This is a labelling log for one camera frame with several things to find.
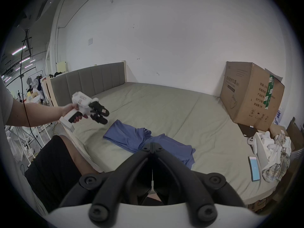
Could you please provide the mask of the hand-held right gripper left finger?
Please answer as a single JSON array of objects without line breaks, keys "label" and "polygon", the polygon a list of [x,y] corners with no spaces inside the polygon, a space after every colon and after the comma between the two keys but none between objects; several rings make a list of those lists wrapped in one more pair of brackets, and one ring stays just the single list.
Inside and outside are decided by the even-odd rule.
[{"label": "hand-held right gripper left finger", "polygon": [[146,144],[115,171],[84,175],[59,207],[91,203],[88,216],[93,223],[114,223],[121,202],[140,205],[151,191],[150,154],[150,144]]}]

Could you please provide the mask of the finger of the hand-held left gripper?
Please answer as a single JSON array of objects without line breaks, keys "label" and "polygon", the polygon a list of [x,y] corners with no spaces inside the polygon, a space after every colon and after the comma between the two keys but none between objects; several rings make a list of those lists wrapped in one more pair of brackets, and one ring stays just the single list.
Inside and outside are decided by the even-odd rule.
[{"label": "finger of the hand-held left gripper", "polygon": [[108,120],[106,118],[104,118],[103,115],[100,115],[98,113],[91,114],[90,117],[91,117],[92,120],[94,120],[97,123],[100,123],[100,124],[103,124],[103,125],[108,123]]},{"label": "finger of the hand-held left gripper", "polygon": [[105,116],[105,117],[109,116],[109,111],[103,105],[101,105],[98,101],[91,102],[89,104],[89,108],[91,109],[90,110],[91,113],[95,113],[95,114],[98,114],[100,116]]}]

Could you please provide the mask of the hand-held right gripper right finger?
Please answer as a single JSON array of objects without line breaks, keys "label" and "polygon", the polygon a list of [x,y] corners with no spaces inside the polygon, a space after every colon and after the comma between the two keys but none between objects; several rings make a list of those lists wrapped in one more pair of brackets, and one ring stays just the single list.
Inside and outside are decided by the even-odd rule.
[{"label": "hand-held right gripper right finger", "polygon": [[154,191],[165,205],[186,203],[191,224],[212,224],[218,216],[215,204],[245,207],[223,175],[191,171],[154,142],[152,161]]}]

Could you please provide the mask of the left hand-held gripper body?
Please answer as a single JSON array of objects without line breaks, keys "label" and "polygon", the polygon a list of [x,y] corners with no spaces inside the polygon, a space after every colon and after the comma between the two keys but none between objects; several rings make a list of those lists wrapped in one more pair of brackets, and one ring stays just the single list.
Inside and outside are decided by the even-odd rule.
[{"label": "left hand-held gripper body", "polygon": [[77,118],[91,115],[94,109],[99,108],[98,98],[91,98],[82,92],[76,92],[72,96],[72,103],[78,106],[62,117],[62,123],[74,123]]}]

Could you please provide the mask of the person's left hand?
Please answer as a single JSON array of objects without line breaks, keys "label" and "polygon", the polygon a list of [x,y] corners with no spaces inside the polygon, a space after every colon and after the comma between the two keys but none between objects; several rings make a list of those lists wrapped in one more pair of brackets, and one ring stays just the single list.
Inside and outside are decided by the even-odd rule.
[{"label": "person's left hand", "polygon": [[[66,106],[59,107],[59,112],[62,117],[66,116],[73,109],[79,110],[78,104],[67,104]],[[82,119],[82,116],[76,116],[73,123],[79,122]]]}]

